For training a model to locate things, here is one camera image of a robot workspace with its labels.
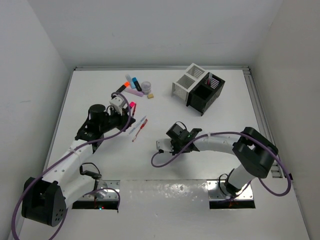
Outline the blue gel pen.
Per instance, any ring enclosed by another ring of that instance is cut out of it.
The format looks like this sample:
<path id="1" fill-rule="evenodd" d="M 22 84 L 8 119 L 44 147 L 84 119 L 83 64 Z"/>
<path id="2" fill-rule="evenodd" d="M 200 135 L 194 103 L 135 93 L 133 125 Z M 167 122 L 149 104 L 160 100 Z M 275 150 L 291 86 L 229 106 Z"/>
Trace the blue gel pen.
<path id="1" fill-rule="evenodd" d="M 137 129 L 146 119 L 146 115 L 129 131 L 128 135 L 130 135 L 135 129 Z"/>

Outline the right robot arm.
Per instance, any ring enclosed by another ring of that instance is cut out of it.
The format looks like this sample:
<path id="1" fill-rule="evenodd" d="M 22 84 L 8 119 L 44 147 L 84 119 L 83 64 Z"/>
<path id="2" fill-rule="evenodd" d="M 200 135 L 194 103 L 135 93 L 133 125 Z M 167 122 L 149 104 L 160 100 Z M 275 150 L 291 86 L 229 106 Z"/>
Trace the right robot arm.
<path id="1" fill-rule="evenodd" d="M 265 179 L 274 163 L 270 153 L 278 154 L 277 147 L 254 128 L 245 127 L 241 133 L 245 136 L 234 138 L 229 133 L 205 133 L 201 128 L 188 131 L 174 123 L 166 132 L 170 141 L 165 144 L 165 150 L 172 155 L 183 150 L 184 153 L 215 151 L 236 156 L 240 165 L 227 175 L 222 189 L 226 195 L 235 196 L 253 179 Z"/>

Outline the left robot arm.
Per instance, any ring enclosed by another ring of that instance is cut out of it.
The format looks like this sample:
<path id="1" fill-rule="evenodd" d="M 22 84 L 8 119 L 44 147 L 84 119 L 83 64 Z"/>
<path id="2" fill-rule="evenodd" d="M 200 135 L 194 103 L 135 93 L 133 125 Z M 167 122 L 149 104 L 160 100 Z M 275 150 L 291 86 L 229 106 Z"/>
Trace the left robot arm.
<path id="1" fill-rule="evenodd" d="M 82 165 L 99 148 L 104 134 L 114 129 L 126 131 L 135 121 L 127 108 L 113 105 L 107 111 L 102 104 L 92 105 L 63 161 L 52 165 L 34 185 L 31 184 L 33 177 L 25 182 L 27 193 L 22 200 L 21 215 L 57 226 L 74 202 L 96 188 L 101 174 L 83 170 Z"/>

